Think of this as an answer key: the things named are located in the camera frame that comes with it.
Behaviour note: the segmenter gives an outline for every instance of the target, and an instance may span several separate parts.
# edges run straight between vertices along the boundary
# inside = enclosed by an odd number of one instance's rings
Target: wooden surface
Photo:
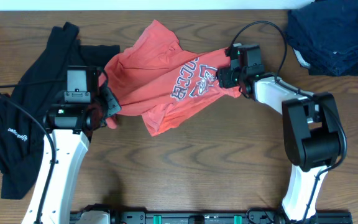
[[[157,19],[174,31],[185,50],[228,46],[244,25],[268,20],[285,27],[285,11],[0,12],[0,84],[15,83],[45,48],[53,26],[80,27],[83,44],[130,47]],[[255,26],[238,39],[259,43],[267,70],[282,59],[281,37]],[[286,82],[334,94],[349,152],[330,172],[318,209],[349,209],[358,223],[358,77],[312,77],[293,52],[282,70]],[[148,210],[246,210],[277,207],[287,191],[290,162],[279,114],[245,98],[223,97],[179,128],[150,137],[142,118],[121,117],[121,127],[94,133],[78,176],[72,210],[93,203]],[[0,199],[0,223],[19,223],[23,200]]]

